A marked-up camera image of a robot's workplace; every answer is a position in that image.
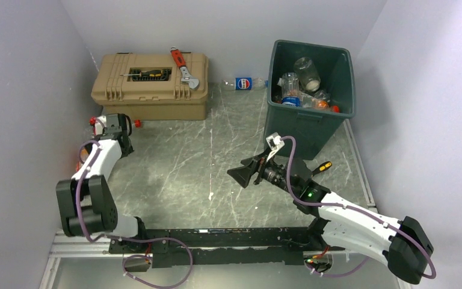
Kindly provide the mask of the clear bottle orange label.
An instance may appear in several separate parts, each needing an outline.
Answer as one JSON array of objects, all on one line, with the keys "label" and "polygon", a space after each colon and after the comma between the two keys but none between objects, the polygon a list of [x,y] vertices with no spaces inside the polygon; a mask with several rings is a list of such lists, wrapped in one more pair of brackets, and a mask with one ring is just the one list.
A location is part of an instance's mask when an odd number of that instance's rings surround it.
[{"label": "clear bottle orange label", "polygon": [[303,108],[327,110],[330,108],[330,95],[324,91],[318,91],[315,95],[300,92],[300,101]]}]

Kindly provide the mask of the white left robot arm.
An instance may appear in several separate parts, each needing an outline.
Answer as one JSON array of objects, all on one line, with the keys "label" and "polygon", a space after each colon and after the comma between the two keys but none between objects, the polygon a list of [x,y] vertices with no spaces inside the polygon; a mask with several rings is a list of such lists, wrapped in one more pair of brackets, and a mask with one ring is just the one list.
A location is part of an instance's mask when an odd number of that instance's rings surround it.
[{"label": "white left robot arm", "polygon": [[118,160],[134,151],[132,121],[122,113],[107,114],[95,118],[93,127],[94,136],[79,148],[88,154],[86,159],[55,188],[62,230],[89,242],[104,236],[125,238],[125,245],[140,253],[148,247],[149,236],[141,231],[138,217],[118,212],[107,182]]}]

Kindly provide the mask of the small clear bottle red cap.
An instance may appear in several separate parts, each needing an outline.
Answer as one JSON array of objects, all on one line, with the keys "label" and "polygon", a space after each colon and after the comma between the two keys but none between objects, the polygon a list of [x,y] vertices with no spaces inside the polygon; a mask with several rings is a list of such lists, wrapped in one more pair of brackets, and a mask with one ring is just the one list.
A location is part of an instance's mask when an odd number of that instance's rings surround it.
[{"label": "small clear bottle red cap", "polygon": [[340,109],[337,105],[333,105],[330,107],[330,111],[334,112],[334,113],[340,113]]}]

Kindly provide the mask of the blue Pocari bottle white cap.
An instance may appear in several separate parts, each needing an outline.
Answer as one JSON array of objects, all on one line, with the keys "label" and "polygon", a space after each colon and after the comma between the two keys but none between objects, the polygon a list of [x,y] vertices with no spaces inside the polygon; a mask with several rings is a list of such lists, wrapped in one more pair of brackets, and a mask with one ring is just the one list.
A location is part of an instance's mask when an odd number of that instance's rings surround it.
[{"label": "blue Pocari bottle white cap", "polygon": [[281,78],[282,100],[283,105],[299,107],[300,100],[300,81],[295,72],[287,72]]}]

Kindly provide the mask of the dark green plastic bin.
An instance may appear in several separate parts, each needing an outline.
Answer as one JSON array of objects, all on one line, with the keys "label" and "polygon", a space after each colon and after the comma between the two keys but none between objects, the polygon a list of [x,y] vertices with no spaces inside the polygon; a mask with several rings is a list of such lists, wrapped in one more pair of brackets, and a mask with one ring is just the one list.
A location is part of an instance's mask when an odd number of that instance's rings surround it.
[{"label": "dark green plastic bin", "polygon": [[[322,88],[330,94],[331,104],[339,112],[294,107],[274,102],[282,89],[277,84],[284,73],[292,72],[294,63],[309,57],[322,79]],[[356,85],[349,50],[334,46],[277,40],[269,65],[266,93],[268,110],[264,135],[274,132],[296,139],[296,157],[314,159],[341,124],[356,115]]]}]

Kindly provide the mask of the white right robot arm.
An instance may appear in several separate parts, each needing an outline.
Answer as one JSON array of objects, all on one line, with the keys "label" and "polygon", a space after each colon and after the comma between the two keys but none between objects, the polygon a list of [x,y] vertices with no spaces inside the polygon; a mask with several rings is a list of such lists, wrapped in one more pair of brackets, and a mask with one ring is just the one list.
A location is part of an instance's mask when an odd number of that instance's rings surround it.
[{"label": "white right robot arm", "polygon": [[294,205],[314,217],[307,228],[313,249],[349,249],[384,264],[397,278],[414,285],[422,278],[435,278],[434,247],[420,223],[409,216],[399,220],[364,209],[312,179],[330,165],[310,170],[299,158],[281,165],[257,155],[242,160],[227,174],[242,188],[266,181],[293,192]]}]

